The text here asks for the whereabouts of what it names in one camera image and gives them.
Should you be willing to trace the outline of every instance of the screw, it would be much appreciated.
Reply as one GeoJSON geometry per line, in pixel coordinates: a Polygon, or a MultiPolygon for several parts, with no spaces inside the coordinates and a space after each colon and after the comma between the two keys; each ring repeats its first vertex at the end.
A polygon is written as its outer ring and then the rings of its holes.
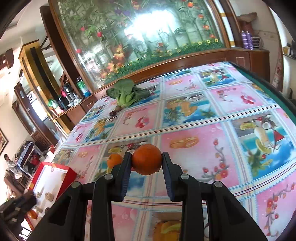
{"type": "Polygon", "coordinates": [[[110,180],[110,179],[113,178],[113,175],[110,174],[110,173],[108,173],[108,174],[106,174],[106,175],[104,176],[104,178],[105,178],[106,180],[110,180]]]}
{"type": "Polygon", "coordinates": [[[189,179],[189,175],[186,174],[186,173],[181,174],[180,177],[181,177],[181,179],[183,179],[183,180],[187,180],[187,179],[189,179]]]}
{"type": "Polygon", "coordinates": [[[214,185],[218,188],[223,186],[222,182],[219,182],[219,181],[215,182],[214,185]]]}
{"type": "Polygon", "coordinates": [[[79,187],[79,185],[80,185],[79,182],[73,182],[73,183],[71,184],[71,187],[73,187],[73,188],[77,188],[77,187],[79,187]]]}

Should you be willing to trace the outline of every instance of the red flower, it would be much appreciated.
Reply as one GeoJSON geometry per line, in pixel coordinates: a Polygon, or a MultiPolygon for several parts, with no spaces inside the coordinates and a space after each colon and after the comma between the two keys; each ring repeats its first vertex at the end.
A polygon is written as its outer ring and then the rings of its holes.
{"type": "Polygon", "coordinates": [[[220,172],[220,174],[221,174],[221,177],[222,177],[222,178],[226,178],[226,177],[228,176],[228,171],[227,171],[227,170],[222,170],[222,171],[220,172]]]}
{"type": "Polygon", "coordinates": [[[223,162],[219,164],[219,167],[222,168],[222,169],[225,168],[225,166],[226,165],[223,162]]]}
{"type": "Polygon", "coordinates": [[[271,207],[273,203],[274,203],[274,201],[272,200],[272,198],[267,200],[267,206],[268,207],[271,207]]]}
{"type": "Polygon", "coordinates": [[[214,142],[213,142],[213,144],[214,144],[215,146],[217,146],[217,145],[218,145],[218,139],[215,139],[214,142]]]}
{"type": "Polygon", "coordinates": [[[192,8],[194,6],[194,4],[193,4],[193,2],[189,2],[189,3],[187,3],[187,6],[192,8]]]}
{"type": "Polygon", "coordinates": [[[210,26],[208,26],[208,25],[204,25],[203,28],[204,28],[205,30],[209,30],[209,29],[210,29],[210,26]]]}

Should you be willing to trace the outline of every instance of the white wall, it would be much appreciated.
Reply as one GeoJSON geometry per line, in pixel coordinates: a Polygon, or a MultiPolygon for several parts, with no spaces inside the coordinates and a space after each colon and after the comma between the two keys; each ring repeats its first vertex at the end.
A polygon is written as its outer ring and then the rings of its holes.
{"type": "MultiPolygon", "coordinates": [[[[287,43],[291,43],[293,38],[290,35],[289,31],[277,16],[277,14],[271,9],[271,12],[276,21],[277,28],[279,30],[279,35],[281,38],[282,47],[287,46],[287,43]]],[[[291,59],[287,56],[284,58],[284,85],[283,85],[283,94],[289,96],[290,88],[293,90],[293,98],[296,98],[296,60],[291,59]]]]}
{"type": "Polygon", "coordinates": [[[273,80],[280,43],[276,32],[276,25],[269,11],[268,6],[262,0],[230,0],[230,3],[237,16],[248,14],[251,12],[257,13],[257,18],[252,21],[252,26],[255,32],[262,37],[263,48],[270,51],[270,79],[273,80]]]}
{"type": "Polygon", "coordinates": [[[4,160],[4,154],[13,157],[22,142],[29,138],[30,135],[20,122],[19,118],[12,109],[12,101],[14,97],[14,86],[19,81],[20,62],[17,59],[20,49],[14,51],[15,62],[10,69],[5,68],[6,74],[0,78],[1,90],[5,93],[3,104],[0,106],[0,128],[8,140],[8,144],[0,155],[0,204],[6,199],[6,184],[3,181],[5,170],[7,168],[4,160]]]}

